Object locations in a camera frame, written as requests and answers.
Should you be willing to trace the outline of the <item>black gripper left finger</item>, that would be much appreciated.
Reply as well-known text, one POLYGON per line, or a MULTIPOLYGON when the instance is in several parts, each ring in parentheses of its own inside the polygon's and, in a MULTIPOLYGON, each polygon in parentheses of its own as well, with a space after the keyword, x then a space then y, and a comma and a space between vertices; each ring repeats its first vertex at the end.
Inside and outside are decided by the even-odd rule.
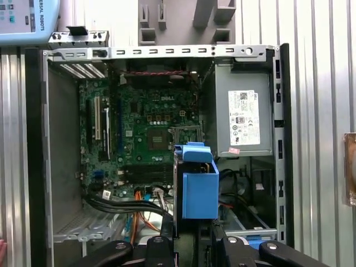
POLYGON ((123 240, 112 241, 72 266, 174 266, 174 222, 164 215, 160 234, 148 238, 145 244, 133 246, 123 240))

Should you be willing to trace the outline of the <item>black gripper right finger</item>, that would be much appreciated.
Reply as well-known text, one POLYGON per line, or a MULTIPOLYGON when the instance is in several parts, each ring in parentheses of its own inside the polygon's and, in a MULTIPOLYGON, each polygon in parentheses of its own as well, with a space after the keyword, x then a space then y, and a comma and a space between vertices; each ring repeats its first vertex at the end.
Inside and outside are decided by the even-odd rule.
POLYGON ((241 238, 228 236, 217 220, 213 220, 211 226, 217 266, 326 266, 278 241, 263 241, 258 249, 254 249, 241 238))

